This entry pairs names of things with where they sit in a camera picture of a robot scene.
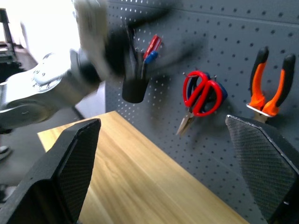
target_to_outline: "scissor blade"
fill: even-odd
[[[188,122],[188,118],[189,118],[188,115],[185,115],[185,116],[184,116],[184,118],[182,119],[181,124],[180,124],[179,127],[178,127],[178,131],[177,131],[177,134],[176,134],[176,135],[181,134],[181,132],[184,130],[184,128],[185,128],[185,126],[186,126],[186,124],[187,124],[187,122]]]
[[[188,128],[190,127],[193,121],[194,121],[194,117],[188,118],[186,125],[184,126],[183,130],[180,133],[180,136],[183,136],[186,133],[186,131],[188,130]]]

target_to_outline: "pegboard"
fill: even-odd
[[[146,15],[163,4],[166,3],[154,0],[110,0],[109,24],[120,26],[121,20],[133,20],[135,14]],[[135,44],[146,49],[152,36],[158,34],[163,38],[165,53],[171,54],[167,49],[170,43],[176,43],[178,48],[192,47],[196,53],[153,72],[140,104],[121,98],[122,83],[106,83],[107,112],[116,110],[248,222],[264,224],[240,174],[225,116],[253,117],[246,107],[250,101],[249,79],[257,52],[264,46],[269,46],[270,55],[262,89],[267,100],[274,96],[284,57],[294,53],[299,60],[298,24],[299,2],[295,0],[185,0],[173,9],[170,18],[136,30]],[[297,149],[298,64],[297,61],[289,96],[279,115],[269,120]],[[196,118],[180,138],[175,134],[186,113],[182,73],[196,68],[216,75],[228,98],[217,113]]]

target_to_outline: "scissors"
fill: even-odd
[[[201,78],[199,85],[197,85],[198,78]],[[183,135],[195,117],[204,117],[214,113],[227,96],[225,88],[220,83],[211,80],[208,73],[198,70],[189,73],[183,86],[183,99],[188,110],[178,128],[177,135]],[[207,104],[211,102],[214,103],[213,107],[206,109]]]
[[[266,103],[266,98],[261,90],[261,81],[268,55],[268,47],[261,48],[257,54],[250,77],[251,102],[247,104],[248,108],[255,111],[254,119],[263,123],[265,123],[268,118],[278,114],[279,106],[288,96],[293,82],[296,61],[296,56],[294,54],[289,54],[285,57],[280,73],[278,90],[273,99]]]

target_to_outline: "orange-handled pliers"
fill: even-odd
[[[296,56],[294,54],[289,54],[285,57],[280,73],[278,90],[273,99],[266,103],[265,96],[261,90],[261,81],[268,55],[268,47],[261,48],[257,54],[256,62],[250,77],[251,102],[248,106],[267,117],[274,117],[278,114],[278,107],[284,102],[290,92],[294,76]]]

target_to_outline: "table surface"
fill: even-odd
[[[101,119],[83,224],[244,224],[226,205],[117,112]],[[46,151],[72,124],[38,133]]]

